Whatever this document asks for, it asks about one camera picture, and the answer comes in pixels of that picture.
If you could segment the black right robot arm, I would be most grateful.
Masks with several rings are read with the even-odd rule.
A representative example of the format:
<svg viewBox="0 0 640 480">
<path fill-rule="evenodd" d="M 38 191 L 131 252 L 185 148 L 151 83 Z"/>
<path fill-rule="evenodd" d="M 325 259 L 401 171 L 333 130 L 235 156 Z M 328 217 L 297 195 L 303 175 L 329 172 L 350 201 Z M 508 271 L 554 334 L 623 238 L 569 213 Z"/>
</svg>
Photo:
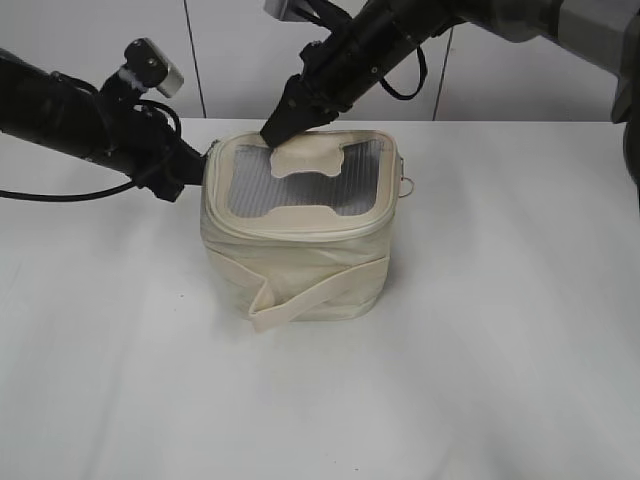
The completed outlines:
<svg viewBox="0 0 640 480">
<path fill-rule="evenodd" d="M 624 158 L 639 179 L 639 4 L 636 1 L 368 1 L 350 15 L 330 1 L 268 1 L 284 21 L 328 29 L 300 53 L 301 73 L 290 77 L 260 134 L 275 148 L 348 112 L 374 85 L 422 44 L 471 23 L 512 43 L 543 37 L 618 79 L 611 111 L 625 124 Z"/>
</svg>

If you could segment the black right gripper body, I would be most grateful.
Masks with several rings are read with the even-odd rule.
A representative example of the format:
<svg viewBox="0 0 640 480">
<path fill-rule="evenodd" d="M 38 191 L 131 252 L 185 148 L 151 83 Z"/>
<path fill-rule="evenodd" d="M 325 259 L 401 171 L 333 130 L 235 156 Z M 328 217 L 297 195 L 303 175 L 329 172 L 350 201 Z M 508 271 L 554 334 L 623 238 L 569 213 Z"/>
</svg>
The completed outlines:
<svg viewBox="0 0 640 480">
<path fill-rule="evenodd" d="M 404 58 L 420 53 L 418 1 L 369 1 L 354 17 L 329 1 L 310 1 L 298 14 L 330 31 L 301 52 L 300 81 L 314 105 L 347 111 L 376 84 L 402 101 L 420 92 L 401 93 L 385 79 Z"/>
</svg>

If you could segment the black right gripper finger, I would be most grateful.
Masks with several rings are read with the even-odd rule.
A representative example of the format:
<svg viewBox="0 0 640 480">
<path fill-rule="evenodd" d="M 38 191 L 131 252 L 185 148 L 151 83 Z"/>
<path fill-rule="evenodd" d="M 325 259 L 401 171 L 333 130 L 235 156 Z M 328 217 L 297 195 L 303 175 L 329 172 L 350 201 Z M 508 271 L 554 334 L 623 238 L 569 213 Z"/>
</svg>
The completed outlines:
<svg viewBox="0 0 640 480">
<path fill-rule="evenodd" d="M 282 96 L 260 135 L 270 148 L 276 148 L 313 127 L 313 111 L 308 91 L 299 74 L 286 82 Z"/>
<path fill-rule="evenodd" d="M 340 110 L 330 104 L 309 103 L 299 107 L 299 114 L 299 131 L 305 132 L 332 123 L 339 117 Z"/>
</svg>

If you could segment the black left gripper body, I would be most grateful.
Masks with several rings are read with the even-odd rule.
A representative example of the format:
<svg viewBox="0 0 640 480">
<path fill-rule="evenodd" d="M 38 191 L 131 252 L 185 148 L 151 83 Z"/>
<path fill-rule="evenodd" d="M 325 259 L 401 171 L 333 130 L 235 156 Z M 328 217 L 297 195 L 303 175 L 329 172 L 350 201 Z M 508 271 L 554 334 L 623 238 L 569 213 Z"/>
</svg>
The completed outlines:
<svg viewBox="0 0 640 480">
<path fill-rule="evenodd" d="M 188 186 L 200 186 L 205 158 L 182 137 L 178 115 L 167 105 L 134 97 L 118 102 L 93 94 L 99 130 L 93 135 L 93 162 L 124 174 L 128 181 L 97 192 L 95 199 L 138 188 L 174 202 Z"/>
</svg>

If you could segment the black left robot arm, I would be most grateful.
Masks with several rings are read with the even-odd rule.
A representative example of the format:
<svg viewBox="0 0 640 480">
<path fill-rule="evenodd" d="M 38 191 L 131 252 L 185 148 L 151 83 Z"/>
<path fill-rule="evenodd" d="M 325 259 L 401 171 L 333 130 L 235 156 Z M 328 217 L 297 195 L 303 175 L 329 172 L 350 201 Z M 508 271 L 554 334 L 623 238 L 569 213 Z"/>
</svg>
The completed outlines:
<svg viewBox="0 0 640 480">
<path fill-rule="evenodd" d="M 167 98 L 184 83 L 181 72 L 148 38 L 130 43 L 125 62 L 101 88 L 39 69 L 1 52 L 1 131 L 6 135 L 120 172 L 127 182 L 75 195 L 2 191 L 6 199 L 72 203 L 107 198 L 133 188 L 177 200 L 203 182 L 206 158 L 182 138 L 179 116 L 146 98 L 152 89 Z"/>
</svg>

